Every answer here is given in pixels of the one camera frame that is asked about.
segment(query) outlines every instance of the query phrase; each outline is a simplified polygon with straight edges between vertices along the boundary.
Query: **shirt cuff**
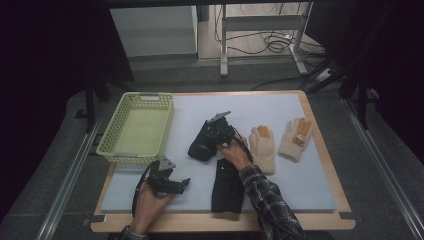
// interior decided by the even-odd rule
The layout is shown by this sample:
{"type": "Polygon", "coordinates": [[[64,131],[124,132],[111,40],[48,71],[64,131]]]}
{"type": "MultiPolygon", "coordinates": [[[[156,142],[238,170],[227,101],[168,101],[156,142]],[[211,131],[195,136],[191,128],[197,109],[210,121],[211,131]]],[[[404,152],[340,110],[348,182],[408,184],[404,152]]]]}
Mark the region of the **shirt cuff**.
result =
{"type": "Polygon", "coordinates": [[[149,236],[134,233],[130,230],[129,226],[125,226],[122,230],[119,240],[149,240],[149,236]]]}

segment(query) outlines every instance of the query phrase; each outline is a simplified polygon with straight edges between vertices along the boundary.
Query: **sleeve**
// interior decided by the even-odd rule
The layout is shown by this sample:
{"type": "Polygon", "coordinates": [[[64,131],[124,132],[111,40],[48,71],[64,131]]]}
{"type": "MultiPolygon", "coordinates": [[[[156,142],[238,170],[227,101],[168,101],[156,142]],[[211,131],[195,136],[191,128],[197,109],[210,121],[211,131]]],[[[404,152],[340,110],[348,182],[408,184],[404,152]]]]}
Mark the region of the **sleeve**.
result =
{"type": "Polygon", "coordinates": [[[115,240],[149,240],[149,236],[133,233],[128,226],[125,226],[115,240]]]}
{"type": "Polygon", "coordinates": [[[266,178],[258,166],[242,169],[239,176],[258,215],[263,239],[306,239],[280,189],[266,178]]]}

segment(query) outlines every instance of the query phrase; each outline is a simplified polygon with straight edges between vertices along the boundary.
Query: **metal stand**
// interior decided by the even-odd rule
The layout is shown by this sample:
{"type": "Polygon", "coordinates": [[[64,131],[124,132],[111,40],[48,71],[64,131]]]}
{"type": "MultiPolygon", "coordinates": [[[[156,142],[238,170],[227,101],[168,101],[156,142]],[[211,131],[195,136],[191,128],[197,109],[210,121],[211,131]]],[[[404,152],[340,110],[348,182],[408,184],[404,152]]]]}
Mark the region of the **metal stand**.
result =
{"type": "Polygon", "coordinates": [[[312,3],[307,3],[302,15],[227,17],[226,5],[222,5],[221,77],[228,76],[227,32],[263,30],[298,30],[294,44],[291,44],[289,48],[299,73],[307,74],[299,54],[299,44],[311,6],[312,3]]]}

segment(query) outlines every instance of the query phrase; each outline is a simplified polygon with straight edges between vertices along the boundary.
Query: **basket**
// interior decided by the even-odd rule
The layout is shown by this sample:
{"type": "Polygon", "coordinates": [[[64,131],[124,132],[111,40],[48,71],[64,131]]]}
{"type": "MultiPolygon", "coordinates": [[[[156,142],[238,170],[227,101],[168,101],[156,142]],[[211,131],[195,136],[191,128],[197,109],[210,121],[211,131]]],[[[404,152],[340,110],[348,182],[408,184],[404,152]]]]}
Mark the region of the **basket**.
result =
{"type": "Polygon", "coordinates": [[[174,114],[172,93],[125,93],[97,147],[110,162],[149,164],[163,157],[174,114]]]}

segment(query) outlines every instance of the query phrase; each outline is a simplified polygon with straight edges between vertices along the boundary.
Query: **metal rail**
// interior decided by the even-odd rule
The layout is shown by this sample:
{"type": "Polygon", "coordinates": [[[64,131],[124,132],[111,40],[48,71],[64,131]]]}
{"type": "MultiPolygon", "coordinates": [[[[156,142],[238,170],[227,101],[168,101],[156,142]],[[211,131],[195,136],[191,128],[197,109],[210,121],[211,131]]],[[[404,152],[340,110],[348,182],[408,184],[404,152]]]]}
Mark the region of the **metal rail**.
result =
{"type": "Polygon", "coordinates": [[[82,141],[82,144],[65,175],[62,185],[53,200],[46,218],[40,227],[36,240],[48,240],[53,238],[57,225],[59,224],[60,218],[62,217],[63,211],[65,210],[66,204],[68,203],[69,197],[71,196],[72,190],[74,189],[75,183],[81,172],[82,166],[84,165],[85,159],[90,151],[90,147],[96,137],[98,128],[103,120],[106,104],[107,103],[100,102],[98,107],[99,117],[94,123],[91,132],[85,135],[84,140],[82,141]]]}
{"type": "Polygon", "coordinates": [[[362,127],[362,124],[357,119],[356,109],[353,106],[352,102],[346,99],[342,99],[342,103],[346,107],[353,125],[355,126],[361,140],[363,141],[365,147],[370,153],[371,158],[373,159],[377,167],[377,170],[379,171],[384,183],[386,184],[389,192],[391,193],[393,200],[395,201],[400,212],[405,218],[405,221],[408,224],[410,230],[412,231],[412,234],[414,235],[415,239],[424,239],[424,225],[419,213],[415,209],[409,197],[403,191],[395,175],[387,164],[383,154],[380,152],[377,145],[375,144],[371,134],[368,130],[365,130],[362,127]]]}

